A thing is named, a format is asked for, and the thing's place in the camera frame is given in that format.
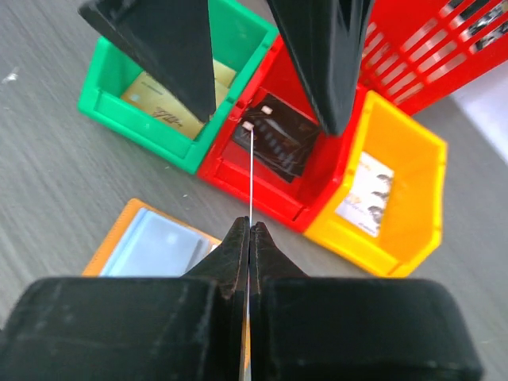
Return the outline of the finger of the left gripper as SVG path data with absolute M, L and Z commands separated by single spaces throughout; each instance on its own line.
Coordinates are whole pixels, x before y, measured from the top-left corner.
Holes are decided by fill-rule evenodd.
M 198 120 L 211 119 L 217 103 L 207 1 L 85 1 L 78 12 Z
M 352 115 L 371 0 L 268 2 L 324 132 L 340 136 Z

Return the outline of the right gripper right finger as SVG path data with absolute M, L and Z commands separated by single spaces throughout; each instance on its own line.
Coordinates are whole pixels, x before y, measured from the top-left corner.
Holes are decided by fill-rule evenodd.
M 255 380 L 479 380 L 452 294 L 427 279 L 307 275 L 267 227 L 250 232 Z

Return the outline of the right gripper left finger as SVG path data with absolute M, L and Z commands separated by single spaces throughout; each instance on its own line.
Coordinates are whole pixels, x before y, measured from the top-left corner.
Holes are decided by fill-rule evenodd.
M 52 277 L 1 331 L 4 380 L 241 380 L 250 225 L 176 278 Z

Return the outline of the thin card seen edge-on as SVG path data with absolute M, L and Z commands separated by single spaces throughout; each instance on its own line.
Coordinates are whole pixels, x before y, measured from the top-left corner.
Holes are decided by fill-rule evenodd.
M 249 131 L 249 227 L 252 227 L 252 215 L 253 215 L 253 159 L 254 159 L 254 124 L 249 121 L 244 121 L 242 127 Z M 245 323 L 245 343 L 244 343 L 244 374 L 243 380 L 250 380 L 251 377 L 251 333 L 250 333 L 250 306 L 249 306 L 249 295 L 247 295 L 247 310 L 246 310 L 246 323 Z

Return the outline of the yellow leather card holder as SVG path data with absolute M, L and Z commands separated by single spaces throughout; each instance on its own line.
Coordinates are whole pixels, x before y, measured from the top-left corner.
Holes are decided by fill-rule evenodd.
M 216 244 L 217 246 L 221 243 L 221 240 L 219 240 L 215 237 L 212 237 L 211 235 L 204 233 L 203 231 L 196 229 L 195 227 L 188 225 L 188 224 L 176 219 L 175 217 L 172 217 L 169 214 L 165 214 L 165 213 L 153 208 L 152 206 L 148 205 L 145 202 L 142 202 L 138 198 L 133 198 L 128 201 L 125 208 L 122 210 L 121 214 L 119 215 L 118 219 L 115 221 L 114 225 L 112 226 L 111 230 L 106 235 L 106 238 L 101 243 L 101 245 L 99 246 L 98 250 L 93 255 L 93 257 L 91 258 L 89 264 L 85 267 L 85 269 L 83 271 L 84 276 L 102 277 L 102 276 L 100 276 L 100 272 L 102 271 L 102 268 L 106 264 L 107 260 L 110 258 L 110 255 L 111 255 L 113 249 L 115 248 L 116 244 L 119 242 L 123 233 L 125 233 L 130 222 L 133 221 L 137 212 L 142 208 L 152 210 L 164 217 L 171 219 L 172 221 L 178 222 L 179 224 L 181 224 L 185 227 L 188 227 L 198 233 L 203 234 L 205 237 L 211 239 L 212 242 L 214 244 Z

